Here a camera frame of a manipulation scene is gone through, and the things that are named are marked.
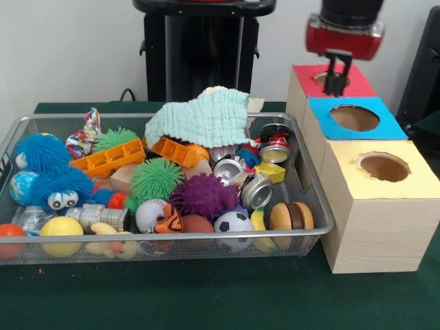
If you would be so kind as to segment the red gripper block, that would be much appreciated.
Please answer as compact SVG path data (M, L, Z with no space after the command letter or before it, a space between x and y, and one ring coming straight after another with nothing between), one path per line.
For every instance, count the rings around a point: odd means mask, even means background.
M384 38L384 24L374 23L367 27L338 27L321 19L318 14L311 14L307 22L305 47L308 52L325 55L329 59L324 92L328 96L344 93L347 78L353 58L370 61L377 53ZM336 55L338 51L350 54L339 54L338 58L344 63L339 81L335 73Z

